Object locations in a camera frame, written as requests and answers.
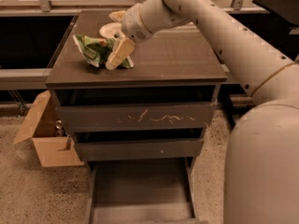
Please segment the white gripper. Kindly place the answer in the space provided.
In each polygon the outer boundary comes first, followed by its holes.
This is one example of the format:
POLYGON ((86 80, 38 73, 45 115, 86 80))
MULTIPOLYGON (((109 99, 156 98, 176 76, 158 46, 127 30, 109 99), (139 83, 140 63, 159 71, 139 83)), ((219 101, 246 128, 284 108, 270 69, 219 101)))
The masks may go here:
POLYGON ((146 28, 141 19, 140 8, 140 4, 135 4, 127 11, 119 10, 109 14, 114 22, 121 22, 121 31, 127 37, 116 39, 112 52, 107 58, 108 70, 116 69, 135 50, 135 43, 142 43, 153 37, 153 33, 146 28))

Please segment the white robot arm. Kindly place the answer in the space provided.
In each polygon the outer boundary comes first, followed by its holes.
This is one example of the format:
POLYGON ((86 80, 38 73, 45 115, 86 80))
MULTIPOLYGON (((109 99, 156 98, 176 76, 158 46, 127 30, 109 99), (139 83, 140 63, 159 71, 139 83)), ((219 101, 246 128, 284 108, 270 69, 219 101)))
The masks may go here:
POLYGON ((110 69, 162 29, 199 29, 256 104, 229 139, 223 223, 299 224, 299 65, 211 0, 147 0, 110 17, 123 32, 110 69))

